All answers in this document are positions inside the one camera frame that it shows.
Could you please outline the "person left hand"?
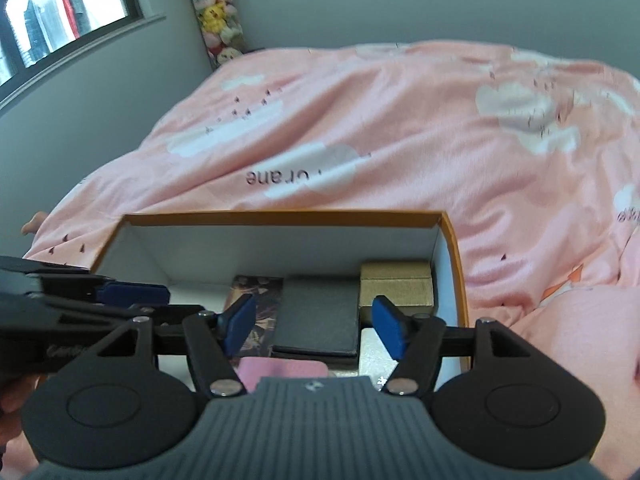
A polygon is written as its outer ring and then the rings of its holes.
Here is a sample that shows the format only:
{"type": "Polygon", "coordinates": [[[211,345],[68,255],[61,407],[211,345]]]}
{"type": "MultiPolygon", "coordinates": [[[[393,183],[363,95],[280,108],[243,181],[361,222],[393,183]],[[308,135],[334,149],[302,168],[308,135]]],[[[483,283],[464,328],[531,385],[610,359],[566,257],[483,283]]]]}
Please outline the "person left hand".
{"type": "Polygon", "coordinates": [[[40,383],[40,375],[28,375],[10,379],[1,388],[1,454],[6,445],[22,432],[21,409],[40,383]]]}

